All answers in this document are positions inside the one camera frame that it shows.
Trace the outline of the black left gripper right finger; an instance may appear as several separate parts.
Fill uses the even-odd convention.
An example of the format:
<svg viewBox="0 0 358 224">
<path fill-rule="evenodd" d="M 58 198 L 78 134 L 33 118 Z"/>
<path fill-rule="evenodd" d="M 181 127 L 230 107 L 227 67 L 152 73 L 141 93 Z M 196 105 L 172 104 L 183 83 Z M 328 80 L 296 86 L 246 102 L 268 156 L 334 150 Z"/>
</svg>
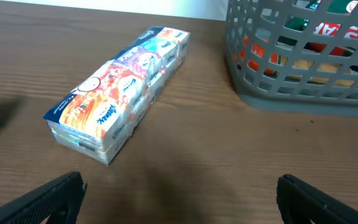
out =
<svg viewBox="0 0 358 224">
<path fill-rule="evenodd" d="M 358 211 L 294 175 L 278 178 L 277 205 L 285 224 L 358 224 Z"/>
</svg>

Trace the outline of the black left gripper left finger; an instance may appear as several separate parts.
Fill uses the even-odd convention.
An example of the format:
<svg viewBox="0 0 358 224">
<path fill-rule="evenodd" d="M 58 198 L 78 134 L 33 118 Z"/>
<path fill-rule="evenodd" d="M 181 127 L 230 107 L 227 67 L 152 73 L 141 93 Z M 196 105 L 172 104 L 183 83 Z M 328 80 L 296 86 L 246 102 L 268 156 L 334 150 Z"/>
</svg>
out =
<svg viewBox="0 0 358 224">
<path fill-rule="evenodd" d="M 88 184 L 66 173 L 0 207 L 0 224 L 76 223 Z"/>
</svg>

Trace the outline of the green coffee sachet bag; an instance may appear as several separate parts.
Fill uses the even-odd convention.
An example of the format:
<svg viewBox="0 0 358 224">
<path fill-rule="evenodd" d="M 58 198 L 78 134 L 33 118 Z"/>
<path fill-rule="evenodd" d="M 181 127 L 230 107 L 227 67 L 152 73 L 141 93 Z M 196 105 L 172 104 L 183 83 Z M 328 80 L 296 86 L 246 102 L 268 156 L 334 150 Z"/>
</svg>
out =
<svg viewBox="0 0 358 224">
<path fill-rule="evenodd" d="M 358 1 L 309 1 L 299 10 L 284 27 L 309 35 L 305 50 L 321 53 L 330 48 L 333 56 L 358 57 Z"/>
</svg>

